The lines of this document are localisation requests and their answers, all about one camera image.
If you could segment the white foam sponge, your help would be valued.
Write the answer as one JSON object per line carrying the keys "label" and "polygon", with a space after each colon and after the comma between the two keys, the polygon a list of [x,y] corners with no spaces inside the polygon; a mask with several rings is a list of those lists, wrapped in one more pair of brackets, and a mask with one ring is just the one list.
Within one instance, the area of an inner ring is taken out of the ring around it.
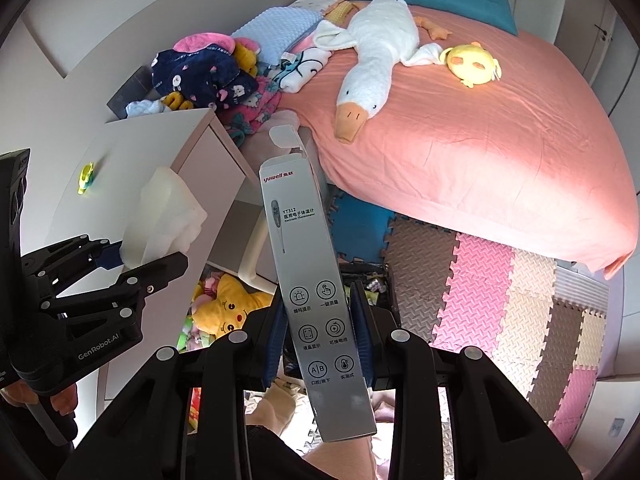
{"label": "white foam sponge", "polygon": [[122,263],[134,269],[174,252],[186,254],[206,219],[186,182],[168,167],[157,168],[122,236]]}

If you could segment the white thermometer box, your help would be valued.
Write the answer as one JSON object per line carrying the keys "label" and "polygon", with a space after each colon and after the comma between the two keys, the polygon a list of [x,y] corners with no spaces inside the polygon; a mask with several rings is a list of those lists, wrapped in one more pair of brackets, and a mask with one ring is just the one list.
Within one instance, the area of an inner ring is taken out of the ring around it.
{"label": "white thermometer box", "polygon": [[287,153],[259,179],[296,358],[323,441],[376,433],[366,381],[322,196],[306,148],[290,125],[269,130]]}

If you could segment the black trash bin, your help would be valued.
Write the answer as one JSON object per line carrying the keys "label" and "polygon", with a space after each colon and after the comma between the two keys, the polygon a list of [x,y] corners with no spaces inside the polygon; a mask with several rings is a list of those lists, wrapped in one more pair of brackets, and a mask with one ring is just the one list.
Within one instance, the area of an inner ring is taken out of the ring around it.
{"label": "black trash bin", "polygon": [[370,306],[398,312],[393,273],[388,264],[341,260],[338,267],[346,297],[350,296],[352,284],[360,281]]}

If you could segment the yellow green plastic toy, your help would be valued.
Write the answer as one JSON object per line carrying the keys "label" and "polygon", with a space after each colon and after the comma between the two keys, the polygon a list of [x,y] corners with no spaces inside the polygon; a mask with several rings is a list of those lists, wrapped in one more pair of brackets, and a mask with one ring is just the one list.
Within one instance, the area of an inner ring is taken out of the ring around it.
{"label": "yellow green plastic toy", "polygon": [[80,170],[78,176],[77,193],[79,195],[85,194],[88,188],[92,185],[94,174],[96,173],[96,165],[93,162],[88,162]]}

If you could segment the yellow pikachu plush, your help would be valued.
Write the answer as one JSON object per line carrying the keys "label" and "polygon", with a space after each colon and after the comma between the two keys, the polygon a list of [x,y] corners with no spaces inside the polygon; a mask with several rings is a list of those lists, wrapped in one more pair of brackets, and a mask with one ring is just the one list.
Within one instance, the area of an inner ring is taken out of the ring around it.
{"label": "yellow pikachu plush", "polygon": [[268,292],[248,292],[241,281],[229,274],[214,279],[214,292],[204,285],[205,282],[195,287],[192,320],[199,330],[215,339],[240,330],[250,313],[269,307],[273,298]]}

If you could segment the colourful foam floor mat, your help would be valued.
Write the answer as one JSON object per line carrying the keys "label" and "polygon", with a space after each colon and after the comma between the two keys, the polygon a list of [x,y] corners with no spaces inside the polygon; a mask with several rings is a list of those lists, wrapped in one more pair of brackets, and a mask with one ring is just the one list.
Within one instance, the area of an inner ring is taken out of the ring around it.
{"label": "colourful foam floor mat", "polygon": [[386,263],[396,322],[432,346],[477,346],[533,405],[562,445],[596,386],[608,285],[569,263],[432,226],[336,192],[338,258]]}

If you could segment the navy rabbit blanket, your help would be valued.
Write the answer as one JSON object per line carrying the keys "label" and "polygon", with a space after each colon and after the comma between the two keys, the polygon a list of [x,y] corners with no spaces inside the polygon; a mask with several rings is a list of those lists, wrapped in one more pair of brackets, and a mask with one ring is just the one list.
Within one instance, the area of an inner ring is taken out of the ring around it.
{"label": "navy rabbit blanket", "polygon": [[257,80],[216,44],[195,52],[158,52],[151,63],[151,76],[153,88],[161,96],[179,92],[196,108],[228,110],[258,89]]}

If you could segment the pink bed sheet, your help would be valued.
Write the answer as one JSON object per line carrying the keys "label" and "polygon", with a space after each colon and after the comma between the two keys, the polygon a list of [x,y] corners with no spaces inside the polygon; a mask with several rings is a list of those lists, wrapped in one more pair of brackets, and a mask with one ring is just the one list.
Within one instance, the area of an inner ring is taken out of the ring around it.
{"label": "pink bed sheet", "polygon": [[311,131],[329,180],[409,217],[614,275],[637,248],[636,189],[587,81],[528,32],[414,13],[446,27],[450,44],[481,44],[501,78],[468,88],[444,66],[396,65],[387,103],[344,144],[333,133],[336,99],[357,55],[334,53],[281,101]]}

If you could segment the light blue blanket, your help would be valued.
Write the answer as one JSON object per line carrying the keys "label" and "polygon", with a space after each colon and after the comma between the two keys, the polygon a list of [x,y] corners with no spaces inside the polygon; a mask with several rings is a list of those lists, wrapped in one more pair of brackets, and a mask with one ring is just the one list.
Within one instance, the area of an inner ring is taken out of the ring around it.
{"label": "light blue blanket", "polygon": [[231,37],[256,42],[258,62],[277,65],[281,55],[312,32],[321,20],[322,15],[317,11],[273,6],[232,32]]}

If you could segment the yellow chick plush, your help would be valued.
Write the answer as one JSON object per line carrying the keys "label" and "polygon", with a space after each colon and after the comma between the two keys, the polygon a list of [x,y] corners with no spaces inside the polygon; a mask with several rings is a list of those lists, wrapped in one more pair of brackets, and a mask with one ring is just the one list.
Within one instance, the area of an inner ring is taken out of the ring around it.
{"label": "yellow chick plush", "polygon": [[479,42],[459,44],[442,51],[439,61],[448,67],[466,88],[500,80],[502,69],[494,58]]}

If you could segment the white goose plush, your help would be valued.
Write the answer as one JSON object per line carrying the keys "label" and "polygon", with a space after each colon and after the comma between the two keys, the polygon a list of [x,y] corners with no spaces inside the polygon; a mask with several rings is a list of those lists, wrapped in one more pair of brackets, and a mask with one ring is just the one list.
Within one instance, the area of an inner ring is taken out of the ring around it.
{"label": "white goose plush", "polygon": [[345,75],[336,98],[334,136],[351,144],[366,122],[388,100],[396,65],[437,64],[450,30],[424,16],[414,15],[405,0],[371,0],[358,4],[343,28],[322,21],[312,41],[327,51],[352,49],[358,61]]}

